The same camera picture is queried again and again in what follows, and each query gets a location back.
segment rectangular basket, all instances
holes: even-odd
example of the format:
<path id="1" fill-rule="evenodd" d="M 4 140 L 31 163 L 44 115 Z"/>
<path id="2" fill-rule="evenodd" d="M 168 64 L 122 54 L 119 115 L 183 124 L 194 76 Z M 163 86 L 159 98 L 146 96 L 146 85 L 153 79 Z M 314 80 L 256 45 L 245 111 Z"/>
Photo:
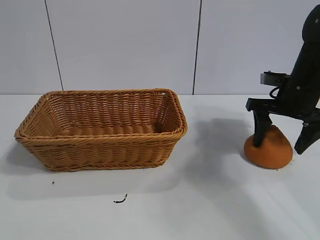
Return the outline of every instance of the rectangular basket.
<path id="1" fill-rule="evenodd" d="M 169 89 L 53 91 L 43 95 L 15 139 L 54 171 L 161 166 L 187 132 Z"/>

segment orange sponge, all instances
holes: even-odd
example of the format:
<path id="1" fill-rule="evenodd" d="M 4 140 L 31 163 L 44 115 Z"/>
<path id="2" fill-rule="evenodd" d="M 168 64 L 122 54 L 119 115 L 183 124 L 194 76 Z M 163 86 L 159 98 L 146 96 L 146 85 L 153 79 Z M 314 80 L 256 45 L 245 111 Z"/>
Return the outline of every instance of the orange sponge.
<path id="1" fill-rule="evenodd" d="M 255 165 L 266 169 L 283 168 L 293 158 L 290 142 L 275 125 L 266 132 L 260 147 L 254 146 L 254 136 L 250 136 L 245 141 L 244 153 Z"/>

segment white table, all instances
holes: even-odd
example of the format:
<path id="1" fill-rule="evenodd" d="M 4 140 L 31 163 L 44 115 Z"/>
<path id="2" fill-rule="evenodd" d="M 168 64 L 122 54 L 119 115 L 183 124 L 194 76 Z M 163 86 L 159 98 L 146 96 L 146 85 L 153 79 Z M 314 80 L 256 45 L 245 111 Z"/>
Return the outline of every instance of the white table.
<path id="1" fill-rule="evenodd" d="M 320 142 L 279 170 L 250 164 L 248 96 L 180 96 L 189 130 L 164 166 L 73 173 L 15 142 L 38 98 L 0 96 L 1 240 L 320 239 Z M 271 118 L 294 145 L 301 122 Z"/>

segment cable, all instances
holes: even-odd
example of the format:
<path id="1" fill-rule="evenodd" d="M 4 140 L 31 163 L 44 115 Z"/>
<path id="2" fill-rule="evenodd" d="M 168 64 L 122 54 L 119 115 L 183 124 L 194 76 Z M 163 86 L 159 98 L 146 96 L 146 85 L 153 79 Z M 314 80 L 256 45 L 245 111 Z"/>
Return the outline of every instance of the cable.
<path id="1" fill-rule="evenodd" d="M 275 87 L 274 89 L 272 89 L 271 92 L 269 93 L 269 96 L 270 96 L 271 98 L 275 99 L 277 96 L 274 95 L 274 92 L 277 91 L 277 90 L 279 90 L 279 89 L 280 89 L 279 86 L 277 86 L 277 87 Z"/>

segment black robotic arm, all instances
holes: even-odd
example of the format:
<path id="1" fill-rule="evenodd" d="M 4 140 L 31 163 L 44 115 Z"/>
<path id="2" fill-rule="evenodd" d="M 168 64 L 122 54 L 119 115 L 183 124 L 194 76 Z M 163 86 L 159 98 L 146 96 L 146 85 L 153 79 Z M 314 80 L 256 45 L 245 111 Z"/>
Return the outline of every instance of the black robotic arm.
<path id="1" fill-rule="evenodd" d="M 270 71 L 261 74 L 262 84 L 276 87 L 270 93 L 273 99 L 249 98 L 246 103 L 246 109 L 253 111 L 256 147 L 262 144 L 272 124 L 270 114 L 303 121 L 294 147 L 298 154 L 320 139 L 320 109 L 316 108 L 320 98 L 320 5 L 307 17 L 302 39 L 304 43 L 291 75 Z"/>

